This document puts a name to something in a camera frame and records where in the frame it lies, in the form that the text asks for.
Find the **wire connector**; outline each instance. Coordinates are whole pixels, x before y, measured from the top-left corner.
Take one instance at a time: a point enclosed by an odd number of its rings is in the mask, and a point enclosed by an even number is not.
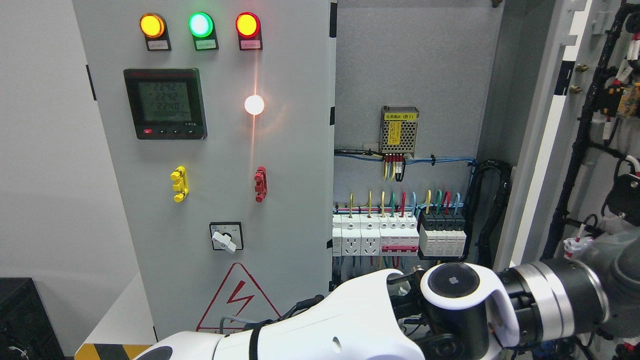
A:
[[[591,245],[592,241],[593,238],[590,236],[585,238],[564,239],[564,257],[566,259],[571,259],[572,257],[580,254]]]

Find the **indicator light label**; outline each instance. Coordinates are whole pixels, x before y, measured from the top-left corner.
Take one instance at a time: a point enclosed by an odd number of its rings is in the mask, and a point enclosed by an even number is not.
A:
[[[402,134],[402,122],[400,122],[400,121],[390,121],[389,122],[389,136],[387,138],[387,144],[389,144],[389,145],[400,145],[400,135],[401,134]]]
[[[196,40],[197,50],[215,49],[215,48],[216,48],[215,40]]]
[[[385,113],[385,120],[415,120],[415,113]]]
[[[169,50],[169,43],[166,40],[148,41],[147,45],[150,50]]]
[[[240,49],[260,49],[260,40],[240,40]]]

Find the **red indicator light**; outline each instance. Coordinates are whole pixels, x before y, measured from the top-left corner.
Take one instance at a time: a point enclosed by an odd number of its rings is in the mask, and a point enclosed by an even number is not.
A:
[[[254,37],[260,31],[260,19],[250,12],[243,12],[236,18],[236,30],[244,38]]]

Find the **yellow label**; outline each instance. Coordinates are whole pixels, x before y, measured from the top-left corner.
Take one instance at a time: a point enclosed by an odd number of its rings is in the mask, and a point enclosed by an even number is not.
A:
[[[389,122],[389,136],[387,138],[387,144],[400,145],[400,135],[402,134],[402,122],[390,121]]]
[[[415,113],[385,113],[385,120],[415,120]]]

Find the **yellow wire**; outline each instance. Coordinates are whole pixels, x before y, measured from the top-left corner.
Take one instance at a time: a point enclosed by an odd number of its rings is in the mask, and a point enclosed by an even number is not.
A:
[[[353,210],[353,193],[351,193],[351,196],[349,196],[349,217],[352,218],[351,216],[351,211]]]
[[[371,217],[371,190],[369,190],[369,215],[368,217]]]
[[[382,192],[382,200],[380,202],[380,207],[382,208],[382,217],[386,217],[385,216],[385,192]]]
[[[427,190],[427,201],[425,202],[425,204],[427,204],[427,214],[428,214],[429,208],[431,207],[431,190]]]

